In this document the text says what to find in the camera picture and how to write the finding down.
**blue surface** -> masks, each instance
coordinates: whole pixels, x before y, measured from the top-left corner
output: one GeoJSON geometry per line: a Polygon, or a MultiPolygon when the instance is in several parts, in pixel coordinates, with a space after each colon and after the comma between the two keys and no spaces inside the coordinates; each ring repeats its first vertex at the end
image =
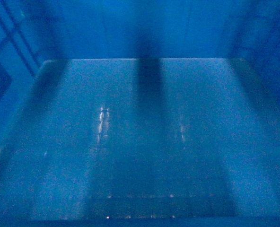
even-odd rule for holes
{"type": "Polygon", "coordinates": [[[280,0],[1,0],[0,140],[44,60],[137,57],[243,57],[280,107],[280,0]]]}
{"type": "Polygon", "coordinates": [[[47,61],[11,126],[0,219],[280,217],[280,112],[243,59],[47,61]]]}

